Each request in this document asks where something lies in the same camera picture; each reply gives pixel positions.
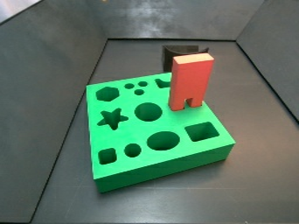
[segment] oval hole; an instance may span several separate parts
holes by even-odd
[[[142,152],[142,148],[141,148],[139,144],[137,144],[137,143],[131,143],[126,147],[126,155],[131,158],[135,158],[137,156],[139,156],[141,152]]]
[[[171,131],[158,132],[147,139],[147,145],[155,151],[169,151],[178,145],[179,142],[179,136]]]

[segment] hexagonal hole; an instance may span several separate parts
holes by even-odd
[[[119,91],[115,87],[103,87],[97,92],[98,100],[103,102],[113,102],[119,97]]]

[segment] gray floor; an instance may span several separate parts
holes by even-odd
[[[163,71],[162,45],[210,47],[206,102],[237,145],[223,162],[98,193],[86,99],[34,223],[298,222],[298,124],[234,42],[109,41],[91,83]]]

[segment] foam puzzle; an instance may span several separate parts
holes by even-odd
[[[87,86],[94,179],[102,193],[227,158],[235,141],[206,102],[169,106],[171,73]]]

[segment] gray wall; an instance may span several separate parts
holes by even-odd
[[[43,194],[107,42],[94,3],[43,1],[0,26],[0,222],[30,221]]]
[[[299,1],[268,0],[238,44],[299,119]]]
[[[107,0],[98,13],[115,39],[237,40],[264,0]]]

